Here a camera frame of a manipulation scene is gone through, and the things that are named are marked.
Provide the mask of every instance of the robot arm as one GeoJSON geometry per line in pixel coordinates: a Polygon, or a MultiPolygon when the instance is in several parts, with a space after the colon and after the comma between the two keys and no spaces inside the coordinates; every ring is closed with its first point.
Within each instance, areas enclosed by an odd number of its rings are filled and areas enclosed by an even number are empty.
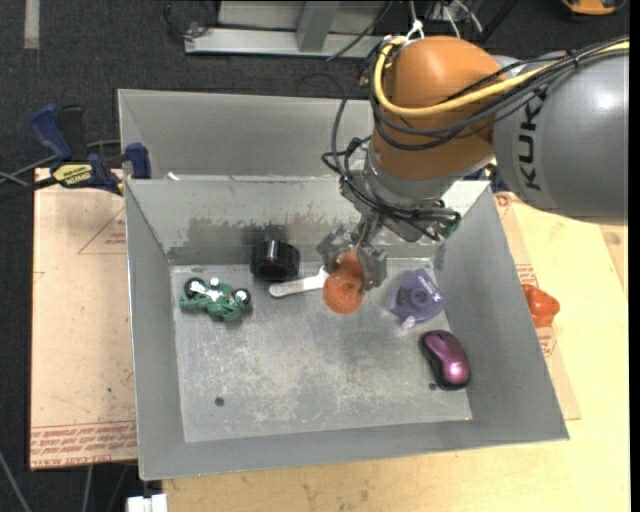
{"type": "Polygon", "coordinates": [[[536,208],[624,221],[628,49],[629,39],[620,38],[504,66],[453,37],[384,40],[362,80],[373,134],[337,150],[345,100],[324,155],[341,175],[340,192],[362,214],[353,232],[334,231],[318,246],[325,266],[356,249],[360,291],[379,286],[386,272],[372,243],[377,232],[386,227],[407,242],[447,238],[461,219],[441,196],[494,159],[507,186],[536,208]],[[355,151],[365,154],[358,169],[350,164],[355,151]]]}

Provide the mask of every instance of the black tape roll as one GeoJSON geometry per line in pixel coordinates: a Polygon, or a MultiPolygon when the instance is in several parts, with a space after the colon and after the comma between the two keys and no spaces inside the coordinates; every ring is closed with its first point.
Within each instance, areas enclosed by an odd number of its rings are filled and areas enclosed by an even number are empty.
{"type": "Polygon", "coordinates": [[[251,272],[266,281],[286,281],[298,275],[300,251],[279,240],[267,240],[254,245],[251,272]]]}

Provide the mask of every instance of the orange toy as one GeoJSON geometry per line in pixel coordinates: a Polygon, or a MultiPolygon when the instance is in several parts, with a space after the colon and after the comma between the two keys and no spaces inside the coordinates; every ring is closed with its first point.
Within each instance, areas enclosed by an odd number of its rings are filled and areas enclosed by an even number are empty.
{"type": "Polygon", "coordinates": [[[531,284],[523,284],[522,291],[527,298],[529,311],[536,327],[549,327],[560,311],[560,303],[551,295],[531,284]]]}

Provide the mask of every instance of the gray metal bin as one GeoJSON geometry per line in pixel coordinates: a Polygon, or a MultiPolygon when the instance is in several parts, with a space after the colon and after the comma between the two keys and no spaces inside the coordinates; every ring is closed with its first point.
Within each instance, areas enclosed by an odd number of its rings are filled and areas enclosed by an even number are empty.
{"type": "MultiPolygon", "coordinates": [[[[342,317],[319,291],[270,297],[248,268],[252,243],[275,236],[301,249],[301,276],[314,274],[315,245],[357,222],[319,159],[338,101],[128,90],[119,101],[123,143],[143,143],[153,166],[125,190],[143,479],[568,437],[485,184],[452,187],[464,219],[444,244],[382,234],[390,277],[342,317]],[[403,329],[384,302],[417,267],[448,308],[403,329]],[[250,289],[248,314],[226,324],[181,311],[192,275],[250,289]],[[418,338],[431,328],[462,341],[466,389],[430,386],[418,338]]],[[[371,131],[366,102],[345,116],[344,145],[371,131]]]]}

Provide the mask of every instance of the yellow cable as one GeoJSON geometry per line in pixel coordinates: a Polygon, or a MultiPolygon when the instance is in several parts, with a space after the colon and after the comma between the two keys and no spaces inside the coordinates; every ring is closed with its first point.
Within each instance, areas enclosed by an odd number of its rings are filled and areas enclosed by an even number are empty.
{"type": "MultiPolygon", "coordinates": [[[[391,41],[389,41],[389,43],[386,46],[384,46],[380,51],[380,54],[376,59],[375,67],[373,69],[373,88],[374,88],[376,98],[378,99],[378,102],[380,103],[380,105],[385,109],[387,109],[388,111],[406,118],[427,117],[430,115],[439,114],[441,112],[446,112],[448,110],[460,108],[463,105],[468,105],[469,103],[479,101],[481,99],[486,98],[487,96],[502,93],[504,91],[507,91],[513,87],[520,85],[522,82],[524,82],[528,78],[534,75],[537,75],[538,73],[540,73],[541,71],[543,71],[544,69],[546,69],[548,66],[551,65],[551,64],[547,64],[546,66],[537,68],[533,71],[528,71],[524,74],[509,78],[508,80],[505,80],[503,82],[484,87],[477,91],[470,92],[459,98],[446,101],[445,103],[438,103],[437,105],[432,105],[430,107],[421,107],[421,108],[400,107],[398,105],[391,103],[391,101],[389,101],[389,99],[384,94],[384,87],[382,85],[382,75],[383,75],[384,65],[386,63],[386,60],[389,56],[389,52],[391,51],[391,49],[395,46],[400,46],[401,44],[404,44],[406,41],[407,41],[406,37],[396,37],[391,41]]],[[[597,53],[606,53],[614,50],[623,50],[628,48],[629,48],[629,42],[627,41],[624,43],[618,43],[618,44],[612,45],[609,48],[600,50],[597,53]]]]}

